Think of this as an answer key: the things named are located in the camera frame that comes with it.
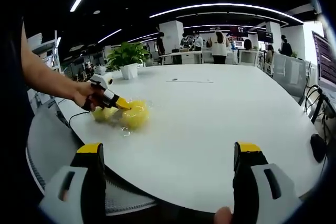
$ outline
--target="desk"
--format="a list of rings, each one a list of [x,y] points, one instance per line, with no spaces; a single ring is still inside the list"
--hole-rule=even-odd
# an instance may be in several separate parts
[[[181,55],[182,64],[196,64],[196,63],[201,63],[201,53],[202,51],[173,52],[171,54],[161,55],[160,57],[163,58],[162,65],[164,65],[166,57],[173,57],[177,55]]]
[[[71,126],[88,144],[104,144],[105,164],[139,189],[189,209],[216,212],[234,207],[234,143],[260,146],[294,182],[298,196],[316,183],[322,168],[314,158],[313,124],[296,101],[260,69],[235,65],[171,65],[139,69],[117,94],[153,104],[147,127],[130,135],[96,123],[90,114]],[[82,111],[71,101],[65,118]]]

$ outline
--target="white flower pot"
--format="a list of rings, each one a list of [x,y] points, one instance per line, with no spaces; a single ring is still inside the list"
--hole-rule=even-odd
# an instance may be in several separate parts
[[[134,79],[138,77],[137,66],[138,64],[134,63],[134,64],[129,64],[129,65],[120,67],[122,76],[124,77],[125,80]]]

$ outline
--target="white table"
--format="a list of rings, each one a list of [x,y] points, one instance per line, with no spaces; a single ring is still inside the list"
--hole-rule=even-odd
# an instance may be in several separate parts
[[[172,65],[116,73],[111,90],[153,104],[147,127],[127,135],[90,114],[71,120],[81,140],[104,145],[105,164],[161,200],[215,212],[233,209],[234,143],[255,143],[294,182],[298,196],[316,183],[321,164],[309,144],[316,133],[295,100],[260,69],[233,65]],[[71,101],[65,118],[82,111]]]
[[[160,57],[163,58],[162,65],[164,65],[166,57],[173,57],[177,55],[180,55],[182,57],[182,64],[196,64],[201,63],[201,53],[202,51],[173,52],[171,54],[161,55]]]

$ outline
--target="white shirt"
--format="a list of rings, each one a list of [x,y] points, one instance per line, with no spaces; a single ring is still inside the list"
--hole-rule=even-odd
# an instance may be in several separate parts
[[[227,38],[224,35],[222,43],[218,43],[216,34],[213,37],[211,37],[212,55],[227,56],[226,40]]]
[[[201,47],[203,48],[203,39],[201,36],[199,36],[196,40],[195,40],[195,47]]]

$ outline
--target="shelf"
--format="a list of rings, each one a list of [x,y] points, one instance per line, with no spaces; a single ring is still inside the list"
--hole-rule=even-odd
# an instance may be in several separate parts
[[[48,52],[54,48],[55,40],[50,40],[47,42],[42,43],[41,45],[38,45],[37,47],[32,48],[33,53],[40,55],[44,52]]]

